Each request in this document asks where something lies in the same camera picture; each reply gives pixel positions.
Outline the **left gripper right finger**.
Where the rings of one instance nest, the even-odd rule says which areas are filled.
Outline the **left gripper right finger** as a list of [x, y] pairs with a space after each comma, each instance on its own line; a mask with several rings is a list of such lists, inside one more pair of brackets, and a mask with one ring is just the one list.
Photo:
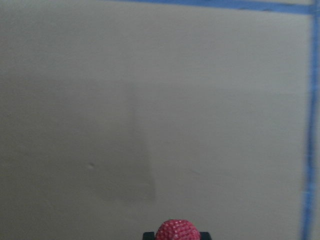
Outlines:
[[210, 233], [209, 232], [200, 232], [200, 240], [210, 240]]

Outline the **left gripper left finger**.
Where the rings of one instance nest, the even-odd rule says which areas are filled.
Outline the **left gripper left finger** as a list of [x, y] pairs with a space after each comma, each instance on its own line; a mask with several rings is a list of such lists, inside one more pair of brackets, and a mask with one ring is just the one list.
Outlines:
[[144, 232], [142, 234], [142, 240], [155, 240], [155, 233], [154, 232]]

